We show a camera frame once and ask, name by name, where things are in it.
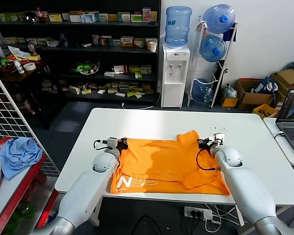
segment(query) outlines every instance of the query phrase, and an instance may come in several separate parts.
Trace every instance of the grid wire panel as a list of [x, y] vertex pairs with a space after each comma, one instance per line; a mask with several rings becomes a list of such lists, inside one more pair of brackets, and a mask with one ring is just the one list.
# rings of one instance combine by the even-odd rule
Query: grid wire panel
[[14, 139], [18, 137], [28, 137], [34, 139], [46, 155], [46, 160], [41, 167], [41, 171], [47, 176], [59, 176], [60, 171], [0, 81], [0, 140], [9, 136]]

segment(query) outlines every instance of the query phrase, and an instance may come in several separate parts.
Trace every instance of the orange t-shirt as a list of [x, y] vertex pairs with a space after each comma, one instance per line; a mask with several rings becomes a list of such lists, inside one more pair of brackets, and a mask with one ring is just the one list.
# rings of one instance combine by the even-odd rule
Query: orange t-shirt
[[[175, 141], [128, 139], [120, 166], [112, 177], [111, 193], [166, 192], [229, 195], [220, 171], [201, 170], [196, 164], [199, 151], [196, 131], [177, 135]], [[203, 168], [218, 167], [216, 160], [202, 151]]]

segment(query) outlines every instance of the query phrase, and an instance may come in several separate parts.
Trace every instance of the tape roll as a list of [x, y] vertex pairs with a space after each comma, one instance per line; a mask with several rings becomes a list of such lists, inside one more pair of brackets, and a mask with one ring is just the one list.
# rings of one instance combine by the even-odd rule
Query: tape roll
[[36, 65], [34, 63], [28, 63], [28, 64], [25, 64], [23, 67], [25, 71], [31, 71], [36, 68]]

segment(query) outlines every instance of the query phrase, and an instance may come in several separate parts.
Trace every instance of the laptop screen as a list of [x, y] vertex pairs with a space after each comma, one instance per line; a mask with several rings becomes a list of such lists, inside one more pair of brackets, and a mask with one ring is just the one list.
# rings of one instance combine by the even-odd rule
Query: laptop screen
[[279, 121], [294, 121], [294, 89], [290, 89], [278, 116]]

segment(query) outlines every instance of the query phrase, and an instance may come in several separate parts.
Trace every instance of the white wall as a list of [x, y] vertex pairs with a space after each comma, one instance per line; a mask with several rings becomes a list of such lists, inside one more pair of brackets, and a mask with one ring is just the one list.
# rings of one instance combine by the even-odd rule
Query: white wall
[[[234, 8], [239, 23], [224, 85], [241, 77], [264, 78], [294, 61], [294, 0], [162, 0], [160, 43], [165, 36], [167, 7], [183, 5], [192, 9], [188, 35], [188, 46], [192, 50], [198, 16], [221, 3]], [[201, 77], [209, 74], [213, 67], [207, 63], [199, 60], [197, 70]]]

